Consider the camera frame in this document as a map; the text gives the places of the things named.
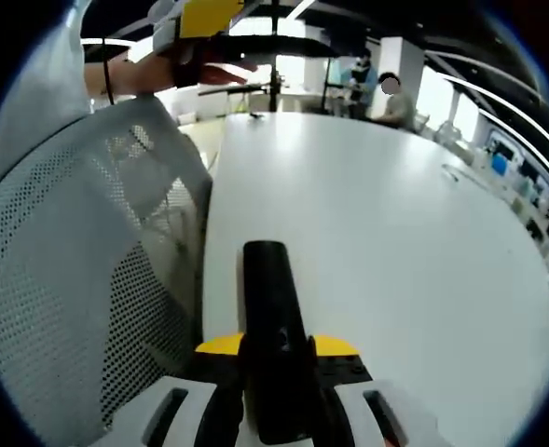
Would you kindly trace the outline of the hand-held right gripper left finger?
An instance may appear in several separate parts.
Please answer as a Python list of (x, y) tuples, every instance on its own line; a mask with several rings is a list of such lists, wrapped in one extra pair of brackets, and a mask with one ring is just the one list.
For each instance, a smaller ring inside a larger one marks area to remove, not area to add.
[(241, 332), (199, 345), (149, 428), (146, 446), (234, 446), (244, 417)]

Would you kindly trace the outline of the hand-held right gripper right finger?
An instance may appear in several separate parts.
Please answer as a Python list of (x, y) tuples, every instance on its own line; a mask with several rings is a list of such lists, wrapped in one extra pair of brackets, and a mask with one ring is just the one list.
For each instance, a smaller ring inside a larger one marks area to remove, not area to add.
[(315, 446), (438, 446), (437, 418), (388, 380), (375, 379), (346, 341), (309, 338), (315, 396), (309, 416)]

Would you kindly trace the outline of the person's left hand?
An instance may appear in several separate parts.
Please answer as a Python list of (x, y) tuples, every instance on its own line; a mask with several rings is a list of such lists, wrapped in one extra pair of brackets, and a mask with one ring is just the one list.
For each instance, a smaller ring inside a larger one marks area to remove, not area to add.
[(176, 22), (182, 15), (185, 1), (157, 0), (150, 7), (147, 19), (152, 25), (152, 49), (155, 54), (166, 51), (175, 39)]

